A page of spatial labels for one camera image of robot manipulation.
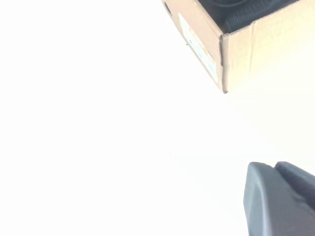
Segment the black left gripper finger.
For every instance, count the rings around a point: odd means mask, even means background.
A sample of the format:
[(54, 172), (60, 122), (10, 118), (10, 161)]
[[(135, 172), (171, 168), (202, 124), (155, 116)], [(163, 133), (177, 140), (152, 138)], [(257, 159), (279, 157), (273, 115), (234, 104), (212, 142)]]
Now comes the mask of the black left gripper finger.
[(243, 204), (250, 236), (315, 234), (315, 177), (291, 163), (251, 162)]

